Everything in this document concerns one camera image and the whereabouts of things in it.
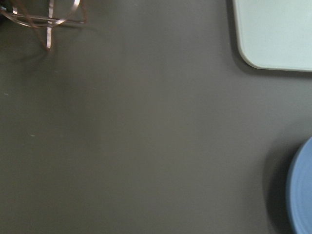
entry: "blue plate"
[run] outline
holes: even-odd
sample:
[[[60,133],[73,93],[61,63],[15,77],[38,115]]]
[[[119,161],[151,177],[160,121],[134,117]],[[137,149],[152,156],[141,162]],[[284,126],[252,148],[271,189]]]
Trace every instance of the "blue plate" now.
[[[296,234],[312,234],[312,137],[295,155],[286,189],[287,209]]]

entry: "dark gray table surface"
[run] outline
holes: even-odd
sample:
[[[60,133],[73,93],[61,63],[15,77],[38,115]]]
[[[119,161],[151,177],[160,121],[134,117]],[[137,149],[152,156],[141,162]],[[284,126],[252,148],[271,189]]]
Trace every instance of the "dark gray table surface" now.
[[[1,234],[291,234],[312,74],[240,58],[230,0],[88,0],[0,25]]]

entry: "mint green plate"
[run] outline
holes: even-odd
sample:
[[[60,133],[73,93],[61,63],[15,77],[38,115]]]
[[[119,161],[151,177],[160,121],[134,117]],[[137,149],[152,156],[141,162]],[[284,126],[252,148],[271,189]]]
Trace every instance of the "mint green plate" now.
[[[233,0],[238,48],[259,69],[312,71],[312,0]]]

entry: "copper wire stand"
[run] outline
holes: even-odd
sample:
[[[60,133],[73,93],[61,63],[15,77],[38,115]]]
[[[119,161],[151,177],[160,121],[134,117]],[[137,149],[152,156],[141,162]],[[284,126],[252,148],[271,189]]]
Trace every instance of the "copper wire stand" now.
[[[12,4],[12,12],[6,11],[5,8],[0,7],[0,13],[9,18],[11,21],[23,26],[31,27],[34,30],[37,38],[46,50],[50,50],[52,46],[52,29],[63,23],[84,24],[87,22],[86,9],[84,0],[74,0],[74,3],[69,13],[62,19],[53,17],[55,0],[49,0],[48,16],[34,16],[28,13],[22,0],[10,0]],[[70,17],[79,9],[82,10],[82,20],[72,20]],[[46,28],[46,40],[39,32],[40,28]]]

